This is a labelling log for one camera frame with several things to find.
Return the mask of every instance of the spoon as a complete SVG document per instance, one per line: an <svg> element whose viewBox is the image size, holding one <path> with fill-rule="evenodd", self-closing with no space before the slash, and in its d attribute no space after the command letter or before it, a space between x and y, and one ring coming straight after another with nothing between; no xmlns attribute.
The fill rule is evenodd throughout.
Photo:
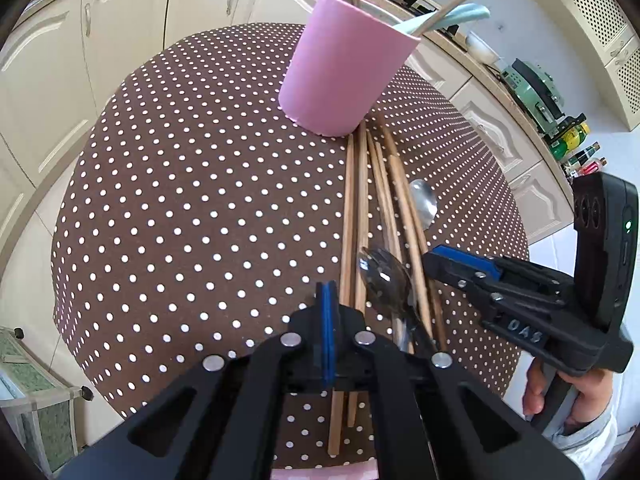
<svg viewBox="0 0 640 480"><path fill-rule="evenodd" d="M415 354L429 358L435 350L415 309L409 304L411 279L402 264L388 251L363 247L358 254L358 268L373 308L387 319L392 316L401 319L414 343Z"/></svg>
<svg viewBox="0 0 640 480"><path fill-rule="evenodd" d="M438 199L433 189L423 179L417 178L409 184L422 230L426 231L438 212Z"/></svg>

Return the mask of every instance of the human hand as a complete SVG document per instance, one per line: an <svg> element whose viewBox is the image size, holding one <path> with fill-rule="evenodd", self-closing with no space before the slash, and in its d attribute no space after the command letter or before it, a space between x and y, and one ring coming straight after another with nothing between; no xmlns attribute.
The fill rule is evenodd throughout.
<svg viewBox="0 0 640 480"><path fill-rule="evenodd" d="M561 371L558 371L558 375L580 392L570 415L564 422L566 429L575 429L588 424L607 408L613 394L613 372L594 368L582 377L571 377ZM527 371L527 388L522 397L522 410L525 415L534 415L542 411L545 405L542 392L545 387L546 378L542 372L542 359L536 357Z"/></svg>

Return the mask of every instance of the polka dot tablecloth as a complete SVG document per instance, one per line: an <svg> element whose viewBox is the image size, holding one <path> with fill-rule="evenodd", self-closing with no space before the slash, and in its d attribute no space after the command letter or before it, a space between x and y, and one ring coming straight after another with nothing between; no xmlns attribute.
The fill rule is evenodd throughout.
<svg viewBox="0 0 640 480"><path fill-rule="evenodd" d="M284 332L316 282L339 278L346 140L306 132L278 108L301 33L255 23L179 41L127 77L79 157L52 245L54 320L124 417L204 356L242 356ZM498 164L438 91L403 68L374 107L409 179L438 196L431 246L527 258ZM381 245L370 179L370 238ZM440 293L454 358L503 394L519 351L478 326L462 293ZM366 322L391 332L372 308ZM340 455L327 455L330 398L287 396L275 467L375 456L365 395Z"/></svg>

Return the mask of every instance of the pink cup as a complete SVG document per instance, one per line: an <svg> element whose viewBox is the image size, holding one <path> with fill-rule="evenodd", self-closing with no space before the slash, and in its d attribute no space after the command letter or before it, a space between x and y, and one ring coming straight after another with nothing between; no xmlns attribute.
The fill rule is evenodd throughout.
<svg viewBox="0 0 640 480"><path fill-rule="evenodd" d="M280 106L313 133L348 135L419 42L343 0L318 0L280 88Z"/></svg>

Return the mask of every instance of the light blue utensil handle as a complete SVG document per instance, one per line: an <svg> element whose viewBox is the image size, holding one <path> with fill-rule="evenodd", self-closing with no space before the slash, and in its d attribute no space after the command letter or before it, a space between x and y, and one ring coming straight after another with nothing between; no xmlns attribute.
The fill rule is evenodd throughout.
<svg viewBox="0 0 640 480"><path fill-rule="evenodd" d="M491 16L491 12L484 5L479 4L462 4L453 9L449 14L442 18L439 22L433 23L428 30L436 30L438 28L447 28L451 25L459 25L460 23L472 22L475 20L484 20ZM416 16L405 22L394 25L394 29L405 34L411 34L431 17L431 14Z"/></svg>

